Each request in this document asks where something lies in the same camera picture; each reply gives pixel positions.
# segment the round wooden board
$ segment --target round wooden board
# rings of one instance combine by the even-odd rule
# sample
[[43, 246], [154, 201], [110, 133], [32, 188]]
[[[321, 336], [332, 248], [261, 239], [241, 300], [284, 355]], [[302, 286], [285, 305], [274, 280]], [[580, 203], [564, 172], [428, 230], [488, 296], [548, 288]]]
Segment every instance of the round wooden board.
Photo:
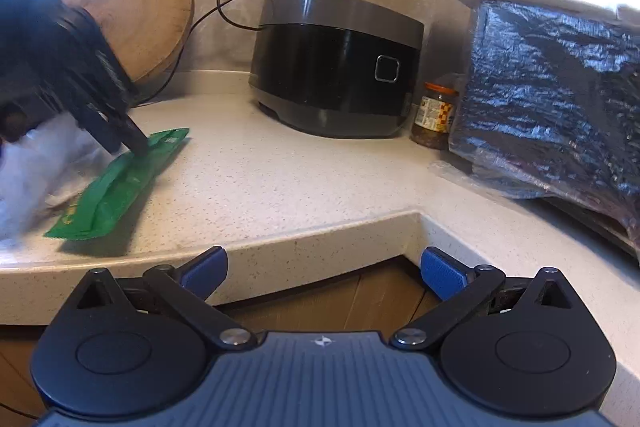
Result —
[[177, 58], [193, 21], [194, 0], [63, 0], [81, 6], [134, 82], [145, 82]]

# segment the rice cooker lid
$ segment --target rice cooker lid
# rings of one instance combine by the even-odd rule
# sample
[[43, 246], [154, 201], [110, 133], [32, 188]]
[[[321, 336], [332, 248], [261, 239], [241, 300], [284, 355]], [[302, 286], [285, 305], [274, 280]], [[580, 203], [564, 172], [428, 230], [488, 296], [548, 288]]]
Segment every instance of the rice cooker lid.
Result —
[[265, 0], [260, 26], [311, 24], [353, 30], [417, 50], [424, 25], [411, 17], [363, 0]]

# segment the green plastic bag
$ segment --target green plastic bag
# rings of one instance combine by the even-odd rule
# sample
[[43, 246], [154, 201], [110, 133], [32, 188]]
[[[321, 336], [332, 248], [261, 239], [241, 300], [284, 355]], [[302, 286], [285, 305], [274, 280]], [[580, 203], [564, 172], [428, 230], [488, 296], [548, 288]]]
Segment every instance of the green plastic bag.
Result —
[[73, 201], [45, 237], [80, 241], [112, 232], [143, 189], [169, 162], [189, 129], [157, 132], [149, 137], [146, 156], [118, 156]]

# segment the jar label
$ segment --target jar label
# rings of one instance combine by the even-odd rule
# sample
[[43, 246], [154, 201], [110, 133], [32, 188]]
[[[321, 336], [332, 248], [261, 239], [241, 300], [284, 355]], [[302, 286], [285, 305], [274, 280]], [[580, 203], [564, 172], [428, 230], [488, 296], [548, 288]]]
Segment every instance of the jar label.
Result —
[[452, 103], [422, 97], [415, 123], [435, 132], [449, 132], [456, 108]]

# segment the white speckled countertop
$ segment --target white speckled countertop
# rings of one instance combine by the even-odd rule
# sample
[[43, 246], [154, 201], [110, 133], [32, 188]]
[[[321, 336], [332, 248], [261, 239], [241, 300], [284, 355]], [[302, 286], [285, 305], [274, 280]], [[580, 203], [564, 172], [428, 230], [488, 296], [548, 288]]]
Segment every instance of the white speckled countertop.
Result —
[[[314, 282], [436, 245], [474, 266], [532, 277], [564, 272], [618, 358], [603, 405], [620, 426], [640, 425], [640, 269], [552, 209], [490, 199], [440, 177], [438, 152], [399, 137], [336, 140], [271, 120], [231, 74], [192, 73], [198, 93], [132, 112], [145, 132], [188, 126], [190, 140], [117, 232], [64, 243], [42, 237], [52, 219], [0, 253], [0, 323], [46, 324], [84, 272], [117, 277], [180, 264], [212, 245], [230, 272], [212, 303]], [[207, 86], [200, 83], [208, 78]]]

